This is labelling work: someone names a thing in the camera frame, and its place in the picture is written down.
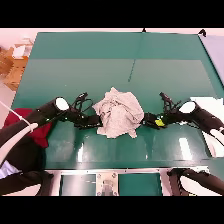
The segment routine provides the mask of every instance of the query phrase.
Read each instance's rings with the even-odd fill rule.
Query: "black clip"
[[[206,37],[206,31],[202,29],[198,34],[202,34],[204,37]]]

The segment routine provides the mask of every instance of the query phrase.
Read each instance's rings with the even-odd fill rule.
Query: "white wall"
[[[146,28],[147,32],[197,34],[202,28]],[[204,28],[207,35],[224,36],[224,28]],[[0,46],[5,49],[20,43],[26,36],[35,40],[38,32],[75,32],[75,31],[106,31],[106,32],[141,32],[142,28],[0,28]]]

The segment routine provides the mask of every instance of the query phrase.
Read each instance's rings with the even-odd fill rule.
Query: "red cloth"
[[[17,114],[21,115],[22,117],[26,117],[29,113],[32,112],[32,109],[29,108],[17,108],[14,110]],[[10,124],[13,124],[15,122],[18,122],[19,118],[13,114],[12,112],[9,113],[7,116],[4,127],[9,126]],[[52,123],[48,123],[40,128],[35,129],[32,133],[29,133],[28,135],[33,138],[35,143],[40,145],[42,148],[48,147],[48,141],[46,139],[48,132],[50,131],[52,126]]]

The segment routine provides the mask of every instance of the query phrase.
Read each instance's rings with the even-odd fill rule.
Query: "yellow label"
[[[155,120],[155,122],[158,126],[165,126],[165,124],[162,122],[162,120]]]

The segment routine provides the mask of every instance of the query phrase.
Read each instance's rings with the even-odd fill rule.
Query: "green tabletop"
[[[57,96],[71,103],[83,92],[96,103],[112,86],[132,92],[143,110],[152,113],[162,112],[161,91],[183,102],[190,96],[224,96],[197,35],[38,33],[13,108],[37,108]],[[80,131],[72,123],[58,122],[49,136],[46,169],[164,167],[213,161],[201,132],[186,125],[170,125],[161,131],[140,127],[137,135],[136,139],[129,135],[107,139],[97,135],[96,129]],[[187,139],[191,158],[184,155],[180,138]]]

